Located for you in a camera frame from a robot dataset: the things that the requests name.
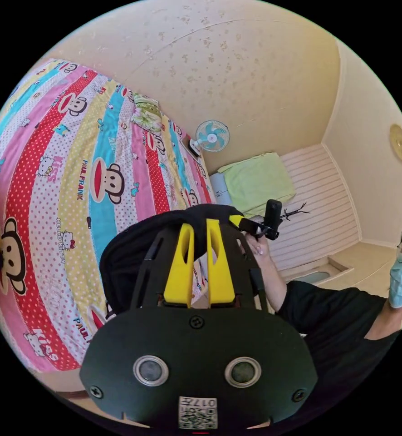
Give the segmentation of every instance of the hand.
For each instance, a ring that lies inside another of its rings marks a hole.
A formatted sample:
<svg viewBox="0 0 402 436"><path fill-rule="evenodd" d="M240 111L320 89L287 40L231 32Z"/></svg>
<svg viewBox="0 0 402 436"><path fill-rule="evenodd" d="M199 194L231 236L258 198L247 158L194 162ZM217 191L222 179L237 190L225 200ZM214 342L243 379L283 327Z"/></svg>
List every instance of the hand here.
<svg viewBox="0 0 402 436"><path fill-rule="evenodd" d="M250 246L250 249L259 264L259 267L265 266L272 262L269 253L269 245L266 236L263 235L259 240L255 239L254 236L251 236L249 233L245 235L245 239Z"/></svg>

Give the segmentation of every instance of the screw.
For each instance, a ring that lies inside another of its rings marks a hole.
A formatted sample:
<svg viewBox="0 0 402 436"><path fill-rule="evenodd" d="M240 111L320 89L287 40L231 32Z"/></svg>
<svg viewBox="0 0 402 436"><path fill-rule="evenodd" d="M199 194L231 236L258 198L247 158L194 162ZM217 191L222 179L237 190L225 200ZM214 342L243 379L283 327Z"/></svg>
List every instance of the screw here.
<svg viewBox="0 0 402 436"><path fill-rule="evenodd" d="M92 396L94 396L99 400L103 397L103 391L97 386L91 386L89 392L91 393Z"/></svg>
<svg viewBox="0 0 402 436"><path fill-rule="evenodd" d="M200 316L195 315L189 320L189 324L192 328L202 328L204 326L204 320Z"/></svg>
<svg viewBox="0 0 402 436"><path fill-rule="evenodd" d="M293 395L292 395L292 401L294 403L299 403L306 397L305 389L298 389Z"/></svg>

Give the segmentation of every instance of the black t-shirt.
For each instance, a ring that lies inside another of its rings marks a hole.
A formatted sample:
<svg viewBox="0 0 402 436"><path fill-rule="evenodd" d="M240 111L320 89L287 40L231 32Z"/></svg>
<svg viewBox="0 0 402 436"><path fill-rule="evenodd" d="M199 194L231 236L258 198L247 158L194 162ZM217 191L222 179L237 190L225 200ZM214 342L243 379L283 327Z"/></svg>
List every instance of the black t-shirt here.
<svg viewBox="0 0 402 436"><path fill-rule="evenodd" d="M357 288L337 291L298 281L288 283L277 315L307 335L304 340L319 379L295 415L272 425L272 434L293 430L321 415L375 369L399 334L376 341L364 338L385 302L385 298Z"/></svg>

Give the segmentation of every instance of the person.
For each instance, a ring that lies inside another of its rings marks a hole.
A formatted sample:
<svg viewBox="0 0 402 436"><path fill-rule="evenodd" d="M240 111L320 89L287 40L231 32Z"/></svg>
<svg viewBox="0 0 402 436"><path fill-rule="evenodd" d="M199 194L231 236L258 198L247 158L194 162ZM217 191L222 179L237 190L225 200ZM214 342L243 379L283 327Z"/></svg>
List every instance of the person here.
<svg viewBox="0 0 402 436"><path fill-rule="evenodd" d="M388 298L355 287L321 289L285 283L269 254L266 238L246 235L262 271L267 299L299 333L314 361L318 382L298 412L272 424L283 434L323 414L351 393L378 365L402 328L402 237L390 271Z"/></svg>

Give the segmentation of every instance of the green towel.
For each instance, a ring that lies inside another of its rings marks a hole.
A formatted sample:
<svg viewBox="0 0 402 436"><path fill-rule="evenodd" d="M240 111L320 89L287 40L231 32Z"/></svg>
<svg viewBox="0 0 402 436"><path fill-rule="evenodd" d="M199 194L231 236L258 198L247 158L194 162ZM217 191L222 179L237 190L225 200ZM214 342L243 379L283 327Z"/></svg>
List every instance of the green towel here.
<svg viewBox="0 0 402 436"><path fill-rule="evenodd" d="M292 179L277 153L232 163L219 168L218 172L224 173L233 206L247 218L263 216L270 199L284 204L296 194Z"/></svg>

